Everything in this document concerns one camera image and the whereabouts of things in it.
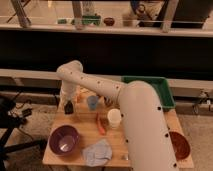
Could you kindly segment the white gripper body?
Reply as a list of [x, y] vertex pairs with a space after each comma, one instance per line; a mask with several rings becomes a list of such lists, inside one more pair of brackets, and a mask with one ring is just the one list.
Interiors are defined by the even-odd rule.
[[75, 84], [63, 84], [60, 89], [60, 103], [65, 106], [68, 102], [74, 102], [75, 95]]

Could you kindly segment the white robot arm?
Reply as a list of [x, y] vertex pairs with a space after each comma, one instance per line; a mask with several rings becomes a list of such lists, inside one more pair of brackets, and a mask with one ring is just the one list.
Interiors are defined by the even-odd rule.
[[63, 100], [71, 98], [80, 85], [119, 105], [133, 171], [179, 171], [161, 102], [151, 85], [85, 74], [77, 60], [59, 66], [57, 75]]

